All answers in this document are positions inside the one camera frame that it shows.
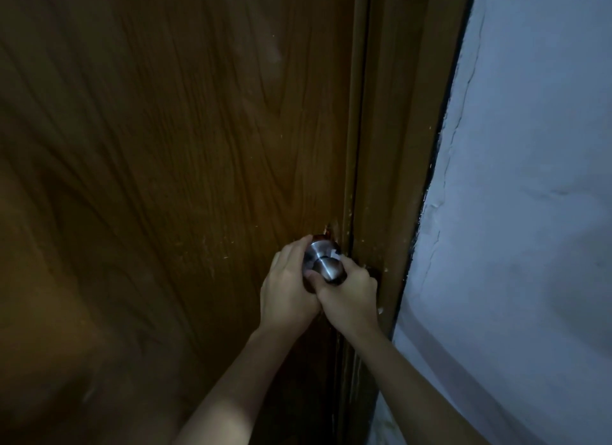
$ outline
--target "brown door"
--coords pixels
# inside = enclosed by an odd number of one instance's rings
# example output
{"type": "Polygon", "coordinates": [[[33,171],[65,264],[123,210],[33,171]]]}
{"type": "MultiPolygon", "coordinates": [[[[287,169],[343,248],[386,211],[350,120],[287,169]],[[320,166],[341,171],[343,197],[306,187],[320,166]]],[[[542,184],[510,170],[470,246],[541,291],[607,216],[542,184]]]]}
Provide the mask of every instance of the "brown door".
{"type": "MultiPolygon", "coordinates": [[[[343,222],[353,0],[0,0],[0,28],[2,442],[167,444],[274,253],[343,222]]],[[[328,437],[331,340],[253,442],[328,437]]]]}

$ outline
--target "person's left hand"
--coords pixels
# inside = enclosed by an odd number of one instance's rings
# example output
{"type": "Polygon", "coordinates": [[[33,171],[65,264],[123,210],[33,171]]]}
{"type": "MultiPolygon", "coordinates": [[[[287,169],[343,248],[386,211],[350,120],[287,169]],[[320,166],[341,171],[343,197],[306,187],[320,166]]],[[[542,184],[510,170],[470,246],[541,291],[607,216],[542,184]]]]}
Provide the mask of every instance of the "person's left hand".
{"type": "Polygon", "coordinates": [[[298,338],[320,312],[315,294],[303,286],[302,261],[312,236],[283,247],[274,255],[270,272],[261,286],[260,329],[285,331],[298,338]]]}

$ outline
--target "person's left arm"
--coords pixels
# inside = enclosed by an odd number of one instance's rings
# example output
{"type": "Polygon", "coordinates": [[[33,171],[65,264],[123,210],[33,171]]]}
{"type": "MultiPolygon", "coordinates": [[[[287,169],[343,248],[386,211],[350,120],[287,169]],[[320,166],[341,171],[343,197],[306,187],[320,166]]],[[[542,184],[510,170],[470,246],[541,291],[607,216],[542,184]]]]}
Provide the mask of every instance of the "person's left arm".
{"type": "Polygon", "coordinates": [[[319,313],[302,283],[312,236],[286,245],[261,287],[261,322],[241,354],[180,431],[176,445],[247,445],[264,396],[297,338],[319,313]]]}

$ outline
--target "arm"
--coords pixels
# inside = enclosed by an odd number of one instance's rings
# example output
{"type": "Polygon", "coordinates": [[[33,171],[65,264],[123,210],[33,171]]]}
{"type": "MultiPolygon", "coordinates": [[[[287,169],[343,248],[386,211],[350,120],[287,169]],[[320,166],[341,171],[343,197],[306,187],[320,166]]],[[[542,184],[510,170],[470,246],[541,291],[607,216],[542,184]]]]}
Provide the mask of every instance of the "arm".
{"type": "Polygon", "coordinates": [[[297,338],[320,310],[302,283],[311,236],[285,246],[261,288],[261,322],[241,354],[212,388],[176,445],[247,445],[264,396],[297,338]]]}
{"type": "Polygon", "coordinates": [[[331,287],[316,272],[307,278],[323,310],[366,364],[407,443],[486,444],[487,441],[397,351],[378,327],[376,280],[341,257],[346,281],[331,287]]]}

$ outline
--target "hand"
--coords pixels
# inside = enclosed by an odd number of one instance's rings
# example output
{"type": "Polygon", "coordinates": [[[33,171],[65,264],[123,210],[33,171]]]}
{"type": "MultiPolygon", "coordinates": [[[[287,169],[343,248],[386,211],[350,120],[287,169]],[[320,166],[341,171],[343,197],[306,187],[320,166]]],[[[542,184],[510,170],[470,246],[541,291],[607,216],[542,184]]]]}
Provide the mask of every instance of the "hand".
{"type": "Polygon", "coordinates": [[[338,287],[325,282],[316,271],[307,271],[306,279],[317,292],[329,322],[353,345],[357,337],[368,331],[379,331],[376,309],[376,279],[346,256],[340,257],[346,280],[338,287]]]}
{"type": "Polygon", "coordinates": [[[321,311],[317,296],[302,281],[302,261],[311,240],[312,236],[303,237],[274,255],[261,287],[260,329],[285,331],[296,339],[321,311]]]}

